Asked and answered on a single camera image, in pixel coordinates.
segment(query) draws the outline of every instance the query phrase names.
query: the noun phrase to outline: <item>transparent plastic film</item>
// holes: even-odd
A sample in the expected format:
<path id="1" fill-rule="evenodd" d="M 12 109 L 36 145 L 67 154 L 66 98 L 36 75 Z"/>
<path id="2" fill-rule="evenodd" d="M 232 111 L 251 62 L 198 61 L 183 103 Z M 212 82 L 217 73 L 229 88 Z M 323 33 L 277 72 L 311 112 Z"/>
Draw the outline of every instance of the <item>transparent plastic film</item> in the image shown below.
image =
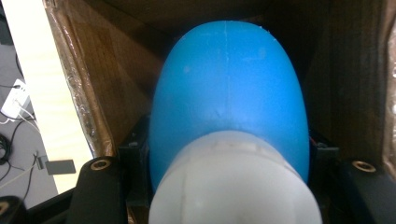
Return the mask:
<path id="1" fill-rule="evenodd" d="M 396 178 L 396 4 L 388 7 L 387 16 L 391 27 L 388 39 L 388 67 L 387 67 L 387 101 L 384 127 L 384 144 L 382 159 L 386 169 Z"/>
<path id="2" fill-rule="evenodd" d="M 81 127 L 94 157 L 114 156 L 116 150 L 102 107 L 90 81 L 78 38 L 63 1 L 44 2 Z"/>

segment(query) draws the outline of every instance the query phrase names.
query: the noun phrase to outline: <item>black cable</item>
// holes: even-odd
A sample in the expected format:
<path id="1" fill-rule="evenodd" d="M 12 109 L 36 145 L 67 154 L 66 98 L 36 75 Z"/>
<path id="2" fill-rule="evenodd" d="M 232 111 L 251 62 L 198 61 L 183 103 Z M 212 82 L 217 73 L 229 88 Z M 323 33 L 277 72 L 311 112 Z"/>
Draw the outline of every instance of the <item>black cable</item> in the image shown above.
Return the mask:
<path id="1" fill-rule="evenodd" d="M 0 182 L 8 175 L 10 169 L 11 169 L 11 164 L 8 164 L 8 170 L 6 171 L 6 174 L 3 175 L 3 176 L 0 178 Z"/>
<path id="2" fill-rule="evenodd" d="M 20 170 L 20 171 L 24 171 L 24 170 L 23 170 L 22 168 L 20 168 L 20 167 L 13 166 L 13 165 L 11 164 L 11 162 L 9 162 L 9 161 L 7 161 L 7 163 L 8 163 L 9 166 L 11 166 L 11 167 L 14 168 L 14 169 L 17 169 L 17 170 Z"/>
<path id="3" fill-rule="evenodd" d="M 4 88 L 15 88 L 15 89 L 19 89 L 21 86 L 20 85 L 15 85 L 15 86 L 3 86 L 3 85 L 0 85 L 0 87 L 4 87 Z"/>
<path id="4" fill-rule="evenodd" d="M 0 165 L 3 165 L 11 155 L 11 143 L 2 134 L 0 134 L 0 149 L 5 151 L 4 155 L 0 158 Z"/>
<path id="5" fill-rule="evenodd" d="M 9 171 L 11 170 L 11 167 L 20 171 L 24 171 L 22 168 L 19 167 L 15 167 L 13 165 L 11 165 L 11 163 L 9 161 L 6 161 L 6 163 L 8 164 L 8 170 L 6 171 L 6 173 L 0 178 L 0 182 L 8 175 Z"/>
<path id="6" fill-rule="evenodd" d="M 27 189 L 26 189 L 25 195 L 23 196 L 23 201 L 26 199 L 26 196 L 29 193 L 30 184 L 32 183 L 32 173 L 33 173 L 33 170 L 35 169 L 35 160 L 37 159 L 37 155 L 33 154 L 33 157 L 34 157 L 34 161 L 33 161 L 33 164 L 32 164 L 32 168 L 30 170 L 29 182 L 27 184 Z"/>
<path id="7" fill-rule="evenodd" d="M 21 126 L 21 124 L 24 123 L 24 120 L 20 121 L 17 126 L 14 129 L 14 132 L 11 135 L 11 141 L 9 141 L 9 144 L 12 146 L 12 143 L 14 142 L 14 137 L 15 137 L 15 133 L 17 132 L 18 128 Z"/>
<path id="8" fill-rule="evenodd" d="M 9 117 L 9 116 L 5 115 L 3 112 L 1 112 L 1 110 L 0 110 L 0 114 L 3 115 L 4 117 L 8 118 L 8 119 L 14 119 L 12 117 Z M 26 118 L 23 118 L 23 119 L 14 119 L 14 120 L 35 120 L 35 119 L 32 119 L 31 117 L 26 117 Z"/>
<path id="9" fill-rule="evenodd" d="M 17 68 L 20 71 L 21 76 L 24 78 L 24 75 L 23 75 L 23 72 L 22 72 L 22 69 L 21 69 L 20 59 L 18 58 L 18 54 L 17 53 L 15 53 L 15 63 L 17 64 Z"/>

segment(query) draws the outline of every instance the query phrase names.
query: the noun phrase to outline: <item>black device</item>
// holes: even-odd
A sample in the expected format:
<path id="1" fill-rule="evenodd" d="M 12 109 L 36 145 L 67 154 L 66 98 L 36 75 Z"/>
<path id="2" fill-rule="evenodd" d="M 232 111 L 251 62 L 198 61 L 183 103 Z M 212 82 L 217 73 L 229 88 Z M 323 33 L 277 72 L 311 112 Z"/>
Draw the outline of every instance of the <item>black device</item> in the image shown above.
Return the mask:
<path id="1" fill-rule="evenodd" d="M 149 116 L 120 145 L 120 156 L 88 161 L 74 189 L 26 210 L 17 197 L 0 198 L 0 223 L 127 223 L 126 206 L 146 223 L 152 198 L 148 169 Z M 396 182 L 363 160 L 337 160 L 338 147 L 313 131 L 308 187 L 331 224 L 396 223 Z"/>
<path id="2" fill-rule="evenodd" d="M 11 143 L 2 134 L 0 134 L 0 150 L 4 150 L 4 155 L 0 158 L 0 165 L 3 165 L 11 155 Z"/>

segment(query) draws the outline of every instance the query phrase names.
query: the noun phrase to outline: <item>white cylindrical object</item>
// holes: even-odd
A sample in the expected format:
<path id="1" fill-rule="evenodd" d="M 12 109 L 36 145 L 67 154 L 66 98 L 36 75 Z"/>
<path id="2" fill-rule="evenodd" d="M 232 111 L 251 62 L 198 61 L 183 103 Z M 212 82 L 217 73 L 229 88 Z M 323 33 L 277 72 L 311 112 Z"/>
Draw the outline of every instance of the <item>white cylindrical object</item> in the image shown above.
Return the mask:
<path id="1" fill-rule="evenodd" d="M 203 136 L 161 181 L 149 223 L 321 223 L 309 188 L 269 144 L 240 132 Z"/>

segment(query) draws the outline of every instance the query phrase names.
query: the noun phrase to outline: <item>white cable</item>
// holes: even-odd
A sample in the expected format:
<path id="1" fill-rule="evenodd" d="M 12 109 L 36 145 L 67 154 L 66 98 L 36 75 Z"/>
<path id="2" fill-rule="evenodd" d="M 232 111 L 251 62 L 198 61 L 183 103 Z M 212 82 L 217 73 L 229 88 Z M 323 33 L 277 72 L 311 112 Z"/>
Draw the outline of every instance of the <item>white cable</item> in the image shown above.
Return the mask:
<path id="1" fill-rule="evenodd" d="M 27 111 L 26 109 L 24 109 L 22 106 L 21 106 L 21 110 L 23 110 L 23 112 L 25 112 L 26 114 L 28 114 L 29 116 L 30 116 L 30 118 L 32 118 L 34 121 L 35 121 L 35 125 L 37 125 L 37 127 L 38 127 L 38 124 L 37 124 L 37 121 L 35 120 L 35 117 L 29 112 L 29 111 Z"/>
<path id="2" fill-rule="evenodd" d="M 28 124 L 32 125 L 32 127 L 34 127 L 34 128 L 40 133 L 40 130 L 38 130 L 38 128 L 37 128 L 32 122 L 30 122 L 29 120 L 27 120 L 26 118 L 24 118 L 24 117 L 21 115 L 21 113 L 19 113 L 18 115 L 21 117 L 21 119 L 23 119 L 24 121 L 26 121 Z"/>
<path id="3" fill-rule="evenodd" d="M 0 122 L 0 124 L 7 124 L 11 119 L 6 119 L 4 122 Z"/>
<path id="4" fill-rule="evenodd" d="M 17 180 L 18 178 L 20 178 L 21 176 L 27 174 L 30 170 L 33 169 L 33 167 L 35 167 L 35 165 L 31 166 L 29 169 L 23 171 L 20 175 L 15 176 L 13 179 L 9 180 L 6 184 L 0 186 L 0 189 L 4 188 L 5 186 L 9 185 L 10 183 L 14 182 L 15 180 Z"/>

